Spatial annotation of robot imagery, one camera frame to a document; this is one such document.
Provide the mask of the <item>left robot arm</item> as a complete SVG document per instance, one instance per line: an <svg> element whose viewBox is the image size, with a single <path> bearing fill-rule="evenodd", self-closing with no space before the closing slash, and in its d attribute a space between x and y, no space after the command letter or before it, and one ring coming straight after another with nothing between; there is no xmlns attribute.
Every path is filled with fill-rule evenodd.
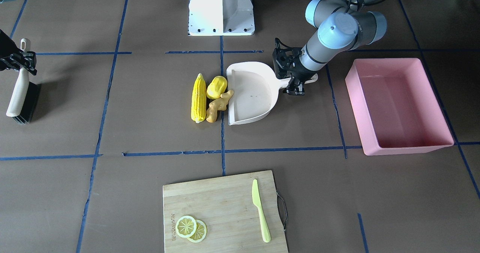
<svg viewBox="0 0 480 253"><path fill-rule="evenodd" d="M361 12L365 6L385 0L311 0L305 11L307 22L317 31L303 47L290 47L275 39L274 72L286 79L283 92L305 94L305 84L338 53L370 45L386 33L387 21L379 12Z"/></svg>

